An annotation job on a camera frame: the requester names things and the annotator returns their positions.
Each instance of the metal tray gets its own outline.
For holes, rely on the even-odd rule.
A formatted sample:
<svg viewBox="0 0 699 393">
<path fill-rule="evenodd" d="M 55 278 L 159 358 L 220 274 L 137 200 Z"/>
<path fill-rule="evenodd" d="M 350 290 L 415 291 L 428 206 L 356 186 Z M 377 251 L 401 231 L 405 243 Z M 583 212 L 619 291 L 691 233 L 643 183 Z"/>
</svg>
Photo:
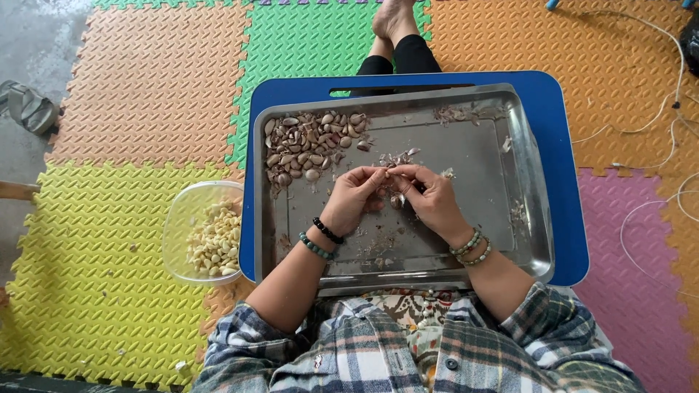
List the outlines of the metal tray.
<svg viewBox="0 0 699 393">
<path fill-rule="evenodd" d="M 473 121 L 440 124 L 435 109 L 451 106 L 481 112 Z M 273 198 L 265 170 L 264 125 L 287 113 L 365 113 L 370 152 L 346 149 L 346 158 L 311 187 L 296 179 Z M 551 217 L 536 141 L 519 97 L 509 84 L 302 103 L 267 108 L 255 121 L 255 277 L 258 284 L 286 255 L 279 239 L 297 234 L 320 214 L 332 190 L 332 173 L 378 165 L 382 154 L 411 156 L 439 173 L 453 168 L 457 202 L 467 221 L 477 225 L 503 254 L 537 280 L 554 273 Z M 360 294 L 386 287 L 463 289 L 465 269 L 446 243 L 427 229 L 408 206 L 364 215 L 359 228 L 338 248 L 319 284 L 319 296 Z"/>
</svg>

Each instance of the gray floor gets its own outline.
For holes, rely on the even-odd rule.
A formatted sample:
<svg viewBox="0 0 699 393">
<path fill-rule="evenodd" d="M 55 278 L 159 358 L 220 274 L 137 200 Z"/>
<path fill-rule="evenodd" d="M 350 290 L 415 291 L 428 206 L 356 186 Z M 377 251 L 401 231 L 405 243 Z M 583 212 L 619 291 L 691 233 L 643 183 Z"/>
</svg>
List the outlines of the gray floor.
<svg viewBox="0 0 699 393">
<path fill-rule="evenodd" d="M 0 83 L 13 79 L 60 103 L 91 12 L 91 0 L 0 0 Z M 0 118 L 0 180 L 36 182 L 46 170 L 47 141 L 48 135 L 34 136 L 6 114 Z M 17 240 L 33 209 L 26 201 L 0 199 L 0 287 L 13 278 Z"/>
</svg>

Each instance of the pink foam mat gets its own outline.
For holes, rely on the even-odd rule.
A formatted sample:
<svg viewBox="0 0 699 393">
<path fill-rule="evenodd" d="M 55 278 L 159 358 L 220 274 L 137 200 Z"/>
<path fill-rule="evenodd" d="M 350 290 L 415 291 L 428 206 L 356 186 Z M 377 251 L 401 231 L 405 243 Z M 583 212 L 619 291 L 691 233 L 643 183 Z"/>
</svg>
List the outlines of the pink foam mat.
<svg viewBox="0 0 699 393">
<path fill-rule="evenodd" d="M 665 244 L 672 231 L 653 203 L 637 210 L 624 227 L 624 245 L 635 261 L 668 289 L 637 269 L 619 242 L 624 218 L 634 208 L 661 201 L 659 177 L 592 176 L 582 169 L 578 178 L 590 252 L 590 271 L 573 289 L 589 307 L 614 346 L 614 358 L 629 365 L 649 392 L 692 392 L 696 366 L 688 358 L 692 335 L 679 321 L 687 307 L 677 301 L 678 277 L 670 273 L 677 251 Z"/>
</svg>

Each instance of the black pants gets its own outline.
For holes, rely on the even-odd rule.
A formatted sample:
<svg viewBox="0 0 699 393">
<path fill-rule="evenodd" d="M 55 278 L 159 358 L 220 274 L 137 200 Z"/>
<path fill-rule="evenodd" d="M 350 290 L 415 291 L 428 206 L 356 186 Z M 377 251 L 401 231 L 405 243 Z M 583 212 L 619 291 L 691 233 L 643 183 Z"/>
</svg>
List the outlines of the black pants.
<svg viewBox="0 0 699 393">
<path fill-rule="evenodd" d="M 437 64 L 424 38 L 411 34 L 403 38 L 394 49 L 396 73 L 437 73 L 442 69 Z M 391 75 L 393 64 L 383 56 L 369 56 L 359 67 L 357 75 Z M 393 94 L 391 89 L 353 90 L 350 96 L 379 96 Z"/>
</svg>

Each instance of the black beaded bracelet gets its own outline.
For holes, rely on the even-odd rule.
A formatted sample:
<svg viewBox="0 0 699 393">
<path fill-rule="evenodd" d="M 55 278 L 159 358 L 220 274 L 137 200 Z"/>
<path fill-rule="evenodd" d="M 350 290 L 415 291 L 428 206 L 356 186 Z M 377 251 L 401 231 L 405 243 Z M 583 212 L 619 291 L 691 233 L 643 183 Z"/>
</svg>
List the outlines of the black beaded bracelet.
<svg viewBox="0 0 699 393">
<path fill-rule="evenodd" d="M 316 228 L 320 229 L 323 235 L 328 236 L 328 238 L 332 240 L 333 243 L 343 244 L 345 242 L 345 238 L 335 236 L 335 234 L 333 234 L 333 232 L 330 231 L 328 227 L 323 225 L 323 223 L 320 222 L 320 217 L 313 217 L 313 224 L 316 226 Z"/>
</svg>

